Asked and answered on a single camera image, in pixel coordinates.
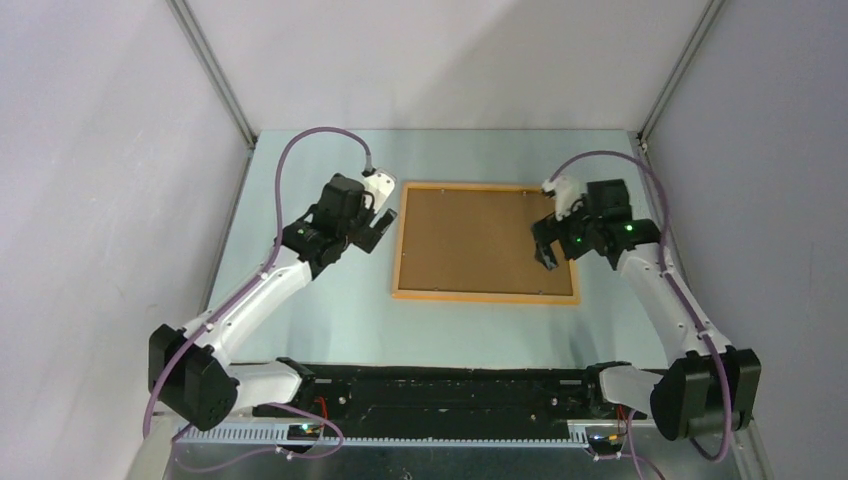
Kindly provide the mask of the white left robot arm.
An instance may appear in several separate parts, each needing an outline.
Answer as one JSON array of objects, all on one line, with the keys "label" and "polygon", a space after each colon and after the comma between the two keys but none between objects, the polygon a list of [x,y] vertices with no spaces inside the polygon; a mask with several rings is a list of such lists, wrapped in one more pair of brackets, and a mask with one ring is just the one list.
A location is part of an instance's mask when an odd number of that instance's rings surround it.
[{"label": "white left robot arm", "polygon": [[396,186],[383,169],[361,180],[334,174],[319,200],[279,229],[268,258],[229,299],[179,329],[157,328],[149,339],[156,400],[199,431],[235,411],[271,403],[292,416],[311,412],[316,390],[304,367],[285,359],[239,364],[235,356],[272,313],[350,246],[374,250],[397,217],[385,206]]}]

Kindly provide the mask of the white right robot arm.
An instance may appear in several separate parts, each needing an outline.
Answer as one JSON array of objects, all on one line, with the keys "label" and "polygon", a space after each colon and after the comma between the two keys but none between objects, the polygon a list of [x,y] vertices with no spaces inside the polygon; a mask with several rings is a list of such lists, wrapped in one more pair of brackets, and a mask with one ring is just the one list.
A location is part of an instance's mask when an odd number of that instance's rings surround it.
[{"label": "white right robot arm", "polygon": [[585,411],[606,418],[620,405],[654,420],[671,441],[747,428],[762,364],[738,349],[707,318],[676,270],[654,220],[636,219],[621,179],[581,185],[568,176],[546,180],[554,210],[531,227],[535,259],[547,270],[595,252],[634,292],[660,339],[668,367],[658,374],[615,361],[588,368]]}]

